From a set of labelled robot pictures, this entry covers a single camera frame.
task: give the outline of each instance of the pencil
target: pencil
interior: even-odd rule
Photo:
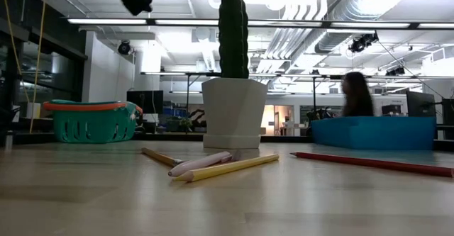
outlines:
[[[158,152],[155,152],[153,150],[149,150],[148,148],[142,148],[142,153],[159,161],[159,162],[162,162],[163,164],[166,164],[166,165],[169,165],[171,167],[175,167],[177,166],[178,164],[181,164],[183,163],[182,160],[180,159],[173,159],[171,157],[168,157],[166,155],[163,155],[163,154],[160,154]]]
[[[181,176],[185,172],[190,171],[192,169],[201,169],[204,167],[208,167],[210,165],[216,164],[220,162],[222,159],[232,157],[229,152],[224,151],[217,154],[212,154],[207,157],[196,159],[192,161],[188,161],[182,164],[178,164],[177,166],[173,167],[170,172],[169,176]]]
[[[404,162],[388,162],[374,159],[363,159],[354,157],[342,157],[329,154],[313,154],[305,152],[290,153],[299,158],[315,159],[325,162],[337,162],[343,164],[359,165],[365,167],[374,167],[379,169],[390,169],[400,172],[412,172],[417,174],[425,174],[431,176],[446,176],[454,177],[454,169],[445,167],[436,167],[420,164],[409,164]]]
[[[186,181],[194,182],[201,179],[207,179],[212,176],[218,176],[221,174],[234,172],[240,169],[245,169],[248,167],[256,166],[259,164],[264,164],[267,162],[272,162],[279,159],[278,154],[271,154],[265,157],[258,157],[253,159],[247,159],[239,162],[231,162],[228,164],[221,164],[218,166],[212,166],[203,169],[193,169],[185,172],[183,175],[175,178],[176,181]]]

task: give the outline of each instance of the blue bin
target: blue bin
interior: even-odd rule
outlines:
[[[357,150],[432,150],[435,118],[358,116],[315,120],[314,142]]]

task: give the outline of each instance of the dark hair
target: dark hair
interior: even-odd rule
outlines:
[[[345,94],[344,116],[373,116],[374,105],[366,79],[359,72],[350,72],[344,76],[349,93]]]

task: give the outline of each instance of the artificial cactus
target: artificial cactus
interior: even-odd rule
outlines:
[[[248,15],[243,0],[221,0],[219,8],[221,77],[249,77]]]

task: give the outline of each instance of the white planter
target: white planter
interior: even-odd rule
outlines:
[[[204,147],[258,148],[267,86],[250,79],[216,78],[201,88],[207,124]]]

